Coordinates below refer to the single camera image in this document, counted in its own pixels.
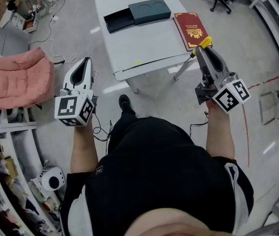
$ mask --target gold emblem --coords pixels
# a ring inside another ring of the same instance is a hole
[[[188,47],[197,47],[197,45],[191,45],[191,43],[188,43]]]
[[[203,32],[201,29],[187,29],[187,33],[194,38],[200,38],[203,36]]]

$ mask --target gray floor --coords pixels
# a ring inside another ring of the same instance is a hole
[[[231,113],[232,135],[236,147],[236,159],[254,187],[255,204],[247,224],[240,235],[258,228],[279,197],[279,122],[268,126],[260,123],[258,96],[270,90],[279,89],[279,79],[263,83],[279,75],[279,53],[255,10],[248,9],[246,0],[232,5],[233,12],[227,15],[222,6],[210,12],[212,0],[180,0],[189,12],[197,12],[208,34],[213,37],[214,48],[225,59],[229,70],[237,72],[248,87],[260,84],[250,90],[252,98]],[[139,94],[134,94],[125,83],[118,82],[110,69],[101,31],[97,28],[98,18],[94,0],[66,0],[60,17],[53,24],[51,39],[55,41],[52,52],[64,55],[68,60],[73,53],[79,59],[90,56],[98,71],[94,91],[99,95],[97,116],[103,128],[108,130],[109,120],[114,124],[121,114],[118,106],[119,95],[127,94],[138,117],[155,116],[164,118],[188,132],[189,125],[204,121],[205,104],[199,106],[194,93],[201,80],[199,69],[187,71],[177,82],[170,70],[160,70],[136,77]],[[41,19],[32,40],[44,40],[49,32],[49,16]],[[53,41],[34,43],[40,46],[50,60],[59,61],[50,53]],[[55,67],[56,91],[62,85],[68,71],[68,64]],[[265,99],[268,107],[272,100]],[[44,159],[60,166],[69,173],[73,129],[64,127],[54,120],[54,101],[42,104],[43,110],[32,108],[38,124],[36,136]],[[274,108],[269,107],[270,115]],[[197,145],[205,146],[207,127],[192,128],[192,138]],[[96,141],[99,158],[105,155],[105,143]]]

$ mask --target black shirt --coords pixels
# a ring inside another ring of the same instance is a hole
[[[139,119],[99,161],[96,172],[68,174],[62,212],[66,216],[85,184],[94,236],[122,236],[137,217],[157,208],[176,208],[211,230],[232,232],[235,198],[224,168],[227,162],[237,165],[235,160],[211,157],[165,120]],[[238,169],[250,212],[253,189]]]

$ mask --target white device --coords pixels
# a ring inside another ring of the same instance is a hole
[[[86,57],[66,73],[61,95],[55,98],[55,119],[66,126],[86,126],[97,99],[92,84],[92,60]]]
[[[59,167],[51,167],[40,175],[41,185],[47,191],[56,191],[65,184],[65,177]]]

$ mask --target white table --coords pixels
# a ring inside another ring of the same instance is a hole
[[[113,74],[118,81],[125,80],[134,93],[138,93],[138,89],[131,78],[182,64],[190,55],[173,20],[174,13],[186,12],[179,0],[164,0],[171,10],[171,17],[167,20],[130,26],[109,33],[103,17],[141,1],[146,0],[95,0]],[[182,66],[175,79],[193,62],[195,59]]]

